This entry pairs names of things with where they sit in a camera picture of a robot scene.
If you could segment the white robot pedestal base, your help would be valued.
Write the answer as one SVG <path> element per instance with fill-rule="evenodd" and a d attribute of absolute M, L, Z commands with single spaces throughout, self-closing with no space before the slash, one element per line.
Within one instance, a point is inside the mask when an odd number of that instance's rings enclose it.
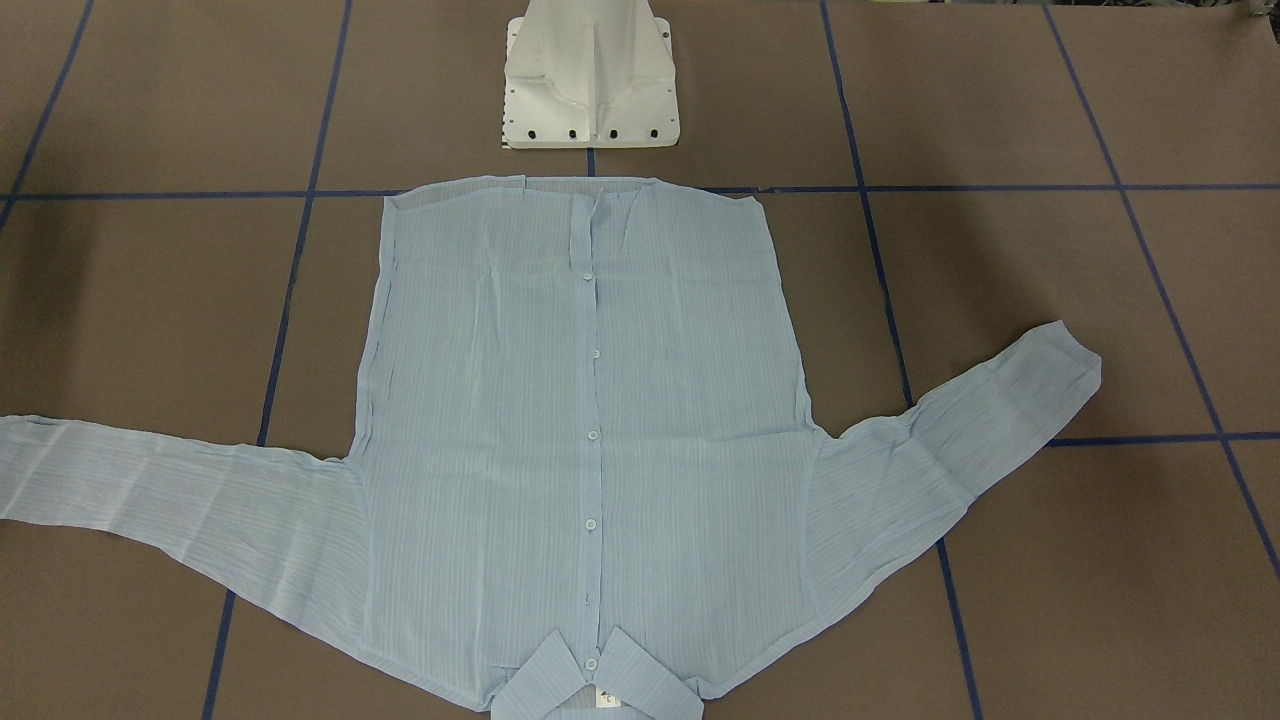
<path fill-rule="evenodd" d="M 506 27 L 507 149 L 663 149 L 681 119 L 673 33 L 648 1 L 531 1 Z"/>

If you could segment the light blue button-up shirt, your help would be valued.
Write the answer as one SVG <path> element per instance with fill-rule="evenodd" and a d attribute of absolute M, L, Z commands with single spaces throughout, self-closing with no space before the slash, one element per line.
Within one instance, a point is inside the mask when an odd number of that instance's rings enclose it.
<path fill-rule="evenodd" d="M 699 719 L 932 547 L 1098 391 L 1038 325 L 831 436 L 762 205 L 477 177 L 383 206 L 343 459 L 3 419 L 3 518 L 150 544 L 494 719 Z"/>

